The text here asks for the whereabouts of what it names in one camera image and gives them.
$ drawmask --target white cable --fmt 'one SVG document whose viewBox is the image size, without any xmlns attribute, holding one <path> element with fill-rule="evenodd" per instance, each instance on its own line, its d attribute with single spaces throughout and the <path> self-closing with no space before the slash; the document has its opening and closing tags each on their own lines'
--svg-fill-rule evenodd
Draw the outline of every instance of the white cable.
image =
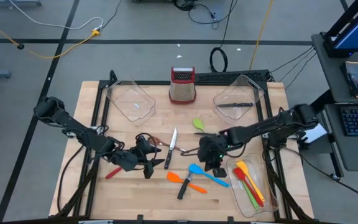
<svg viewBox="0 0 358 224">
<path fill-rule="evenodd" d="M 90 23 L 92 20 L 94 20 L 94 19 L 100 19 L 102 23 L 100 23 L 100 25 L 95 28 L 96 30 L 99 30 L 99 29 L 102 28 L 103 23 L 104 23 L 104 21 L 103 21 L 102 18 L 100 18 L 100 17 L 94 17 L 94 18 L 88 20 L 87 22 L 85 22 L 82 26 L 77 27 L 77 28 L 66 27 L 66 26 L 63 26 L 63 25 L 46 24 L 46 23 L 38 22 L 38 21 L 34 20 L 34 19 L 31 18 L 29 15 L 27 15 L 25 12 L 23 12 L 22 9 L 20 9 L 18 6 L 16 6 L 16 4 L 14 4 L 14 2 L 13 2 L 12 0 L 9 0 L 9 1 L 12 3 L 12 5 L 13 5 L 17 10 L 19 10 L 21 13 L 23 13 L 23 15 L 25 15 L 27 18 L 29 18 L 31 21 L 35 22 L 36 24 L 40 24 L 40 25 L 52 26 L 52 27 L 62 27 L 62 28 L 67 28 L 67 29 L 72 29 L 72 30 L 78 30 L 78 29 L 81 29 L 82 27 L 86 26 L 86 25 L 87 25 L 88 23 Z"/>
</svg>

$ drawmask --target concrete floor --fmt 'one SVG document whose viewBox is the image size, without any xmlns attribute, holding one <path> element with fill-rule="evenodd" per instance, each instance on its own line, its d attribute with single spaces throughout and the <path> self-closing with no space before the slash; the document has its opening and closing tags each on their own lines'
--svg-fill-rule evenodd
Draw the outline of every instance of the concrete floor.
<svg viewBox="0 0 358 224">
<path fill-rule="evenodd" d="M 39 59 L 11 44 L 4 44 L 0 36 L 0 68 L 12 71 L 12 78 L 0 79 L 0 202 L 30 125 L 32 108 L 47 76 L 54 74 L 49 80 L 48 95 L 62 99 L 72 114 L 81 82 L 107 79 L 110 69 L 114 69 L 121 79 L 132 77 L 135 80 L 144 76 L 150 80 L 168 80 L 173 65 L 195 66 L 197 72 L 209 72 L 209 52 L 216 45 L 183 42 L 219 40 L 225 23 L 222 22 L 218 30 L 212 30 L 208 25 L 191 22 L 186 12 L 171 4 L 144 1 L 134 4 L 123 0 L 116 18 L 102 30 L 100 37 L 95 38 L 116 42 L 82 45 L 62 57 L 55 69 L 51 60 Z M 210 6 L 218 17 L 225 15 L 230 5 L 226 0 L 200 2 Z M 109 18 L 118 1 L 49 0 L 42 1 L 42 7 L 28 6 L 23 10 L 41 22 L 65 24 L 73 4 L 77 3 L 72 26 L 81 25 L 94 16 Z M 269 0 L 239 1 L 233 10 L 226 39 L 256 40 L 268 4 Z M 275 1 L 262 36 L 262 40 L 274 42 L 258 48 L 253 69 L 273 70 L 301 54 L 309 48 L 311 34 L 327 31 L 343 11 L 340 0 Z M 192 13 L 196 19 L 209 21 L 203 9 Z M 82 30 L 69 31 L 67 39 L 86 38 L 97 23 L 92 22 Z M 31 40 L 33 44 L 25 47 L 43 55 L 55 53 L 63 33 L 61 28 L 34 24 L 8 7 L 0 7 L 0 28 L 13 38 L 38 39 Z M 49 44 L 40 44 L 43 39 Z M 131 41 L 119 44 L 120 40 Z M 168 44 L 139 44 L 142 40 L 173 41 Z M 223 46 L 229 57 L 229 71 L 248 69 L 254 46 L 247 43 Z M 71 45 L 64 44 L 63 50 Z M 221 68 L 220 58 L 215 59 L 217 69 Z M 300 67 L 283 80 L 284 84 L 292 81 Z M 276 80 L 290 68 L 291 65 L 275 72 Z M 288 88 L 289 104 L 311 103 L 327 89 L 323 71 L 315 57 Z M 47 217 L 66 141 L 59 130 L 37 125 L 4 221 Z M 325 172 L 333 171 L 328 155 L 314 154 L 312 148 L 305 156 Z M 308 165 L 304 170 L 316 218 L 327 222 L 358 223 L 358 195 Z M 358 190 L 358 172 L 344 172 L 342 181 Z"/>
</svg>

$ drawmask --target knife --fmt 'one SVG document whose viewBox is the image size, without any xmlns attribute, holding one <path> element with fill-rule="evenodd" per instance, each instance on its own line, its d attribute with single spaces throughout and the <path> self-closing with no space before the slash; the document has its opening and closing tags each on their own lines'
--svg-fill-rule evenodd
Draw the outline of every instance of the knife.
<svg viewBox="0 0 358 224">
<path fill-rule="evenodd" d="M 253 103 L 228 103 L 228 104 L 222 104 L 218 105 L 218 107 L 240 107 L 240 106 L 253 106 Z"/>
<path fill-rule="evenodd" d="M 169 145 L 169 151 L 168 151 L 167 159 L 165 160 L 164 169 L 168 169 L 169 163 L 171 162 L 172 151 L 175 148 L 175 143 L 177 142 L 177 135 L 178 135 L 178 132 L 177 132 L 177 129 L 175 128 L 175 130 L 173 131 L 171 144 Z"/>
<path fill-rule="evenodd" d="M 183 195 L 185 194 L 187 185 L 188 185 L 189 182 L 191 181 L 191 176 L 192 176 L 192 175 L 193 175 L 193 173 L 189 171 L 189 173 L 188 173 L 187 176 L 186 176 L 185 181 L 184 181 L 183 184 L 181 185 L 181 188 L 180 188 L 180 191 L 179 191 L 179 194 L 178 194 L 178 199 L 179 199 L 179 200 L 183 199 Z"/>
</svg>

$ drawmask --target clear plastic bin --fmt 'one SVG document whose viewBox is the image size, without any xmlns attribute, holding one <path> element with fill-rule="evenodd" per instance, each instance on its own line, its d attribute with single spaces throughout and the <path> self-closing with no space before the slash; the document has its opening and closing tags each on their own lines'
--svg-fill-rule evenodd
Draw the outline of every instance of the clear plastic bin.
<svg viewBox="0 0 358 224">
<path fill-rule="evenodd" d="M 134 80 L 117 81 L 107 89 L 106 96 L 134 126 L 155 114 L 155 100 Z"/>
<path fill-rule="evenodd" d="M 264 96 L 264 91 L 245 75 L 237 79 L 213 99 L 213 111 L 227 124 L 233 125 Z M 227 106 L 252 103 L 252 106 Z"/>
<path fill-rule="evenodd" d="M 260 193 L 264 196 L 264 206 L 259 206 L 258 210 L 254 208 L 243 184 L 233 173 L 233 170 L 237 167 L 236 162 L 238 161 L 245 162 L 249 175 L 260 190 Z M 229 176 L 238 207 L 241 213 L 248 218 L 262 212 L 274 212 L 278 209 L 277 199 L 274 197 L 269 181 L 267 180 L 267 173 L 261 166 L 262 161 L 262 158 L 258 154 L 251 153 L 241 159 L 230 159 L 226 164 L 227 175 Z"/>
</svg>

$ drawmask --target red grater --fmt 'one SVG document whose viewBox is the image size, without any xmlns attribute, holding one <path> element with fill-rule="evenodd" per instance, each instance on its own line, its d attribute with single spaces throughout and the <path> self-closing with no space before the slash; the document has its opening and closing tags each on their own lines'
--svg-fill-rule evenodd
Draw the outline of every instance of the red grater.
<svg viewBox="0 0 358 224">
<path fill-rule="evenodd" d="M 171 103 L 187 104 L 196 100 L 196 75 L 192 68 L 175 68 L 171 70 L 171 87 L 169 99 Z"/>
</svg>

